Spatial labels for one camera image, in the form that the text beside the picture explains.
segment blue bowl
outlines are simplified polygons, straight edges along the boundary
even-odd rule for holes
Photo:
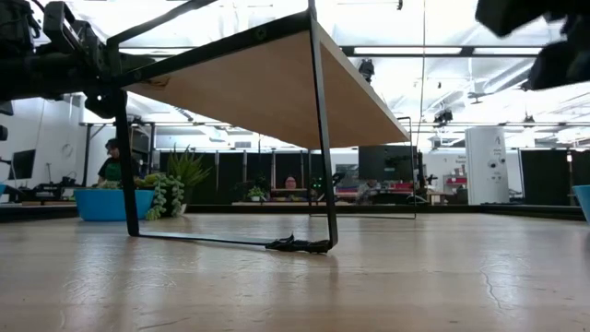
[[[84,221],[127,220],[121,189],[75,190],[74,197],[77,212]],[[136,190],[137,216],[140,219],[146,217],[153,199],[153,190]]]
[[[573,187],[573,191],[578,197],[586,222],[590,223],[590,185],[576,185]]]

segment person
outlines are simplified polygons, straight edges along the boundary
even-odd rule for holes
[[[285,180],[285,189],[297,189],[297,180],[293,176],[289,175]]]
[[[357,204],[364,205],[371,203],[371,196],[377,195],[379,189],[381,189],[381,186],[377,180],[367,180],[365,184],[359,185],[359,189],[357,189]]]
[[[105,181],[121,181],[121,152],[119,152],[117,139],[109,139],[104,147],[110,157],[100,167],[99,184]],[[134,177],[139,176],[139,164],[133,157],[131,158],[131,170]]]

